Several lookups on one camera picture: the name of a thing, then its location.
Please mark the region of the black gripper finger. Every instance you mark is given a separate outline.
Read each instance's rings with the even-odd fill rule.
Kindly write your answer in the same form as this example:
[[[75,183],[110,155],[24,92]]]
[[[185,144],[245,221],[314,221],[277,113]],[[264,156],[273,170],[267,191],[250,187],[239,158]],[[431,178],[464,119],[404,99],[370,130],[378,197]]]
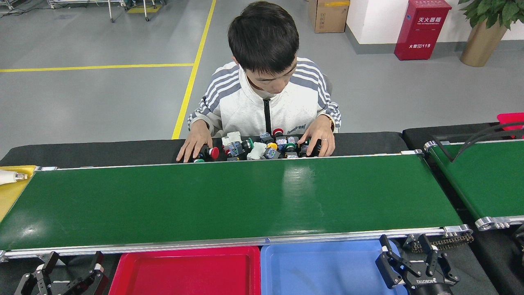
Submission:
[[[405,284],[408,273],[416,275],[413,265],[392,250],[387,235],[381,235],[379,242],[382,246],[382,252],[375,260],[375,264],[389,289],[393,289],[398,284]]]
[[[43,260],[44,264],[37,267],[33,273],[24,274],[15,290],[15,295],[31,295],[35,287],[40,295],[52,295],[50,275],[59,259],[58,253],[51,252]]]
[[[102,266],[104,256],[100,251],[94,255],[90,270],[83,276],[66,283],[62,295],[101,295],[108,284]]]
[[[452,266],[447,259],[446,253],[439,252],[436,246],[432,245],[429,240],[420,240],[423,253],[427,255],[425,268],[421,271],[420,285],[430,284],[448,284],[454,285],[460,282],[460,277],[452,273]]]

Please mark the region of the person's left hand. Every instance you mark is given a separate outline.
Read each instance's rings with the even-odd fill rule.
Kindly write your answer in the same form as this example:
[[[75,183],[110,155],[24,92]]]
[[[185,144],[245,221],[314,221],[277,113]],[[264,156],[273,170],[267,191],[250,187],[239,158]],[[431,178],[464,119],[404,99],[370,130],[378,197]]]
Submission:
[[[321,149],[318,156],[331,156],[335,150],[336,145],[330,117],[326,115],[318,116],[306,129],[305,133],[299,140],[299,144],[303,144],[307,139],[310,140],[306,151],[307,156],[311,156],[313,154],[318,140],[321,142]]]

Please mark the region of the person's right hand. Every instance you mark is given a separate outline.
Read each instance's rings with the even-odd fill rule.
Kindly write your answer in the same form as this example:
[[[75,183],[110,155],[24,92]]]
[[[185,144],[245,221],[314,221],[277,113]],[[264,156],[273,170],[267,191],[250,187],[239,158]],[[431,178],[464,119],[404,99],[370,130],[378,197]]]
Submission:
[[[187,163],[190,159],[196,159],[204,145],[212,148],[212,137],[208,124],[204,120],[198,119],[191,124],[189,136],[181,146],[175,161]]]

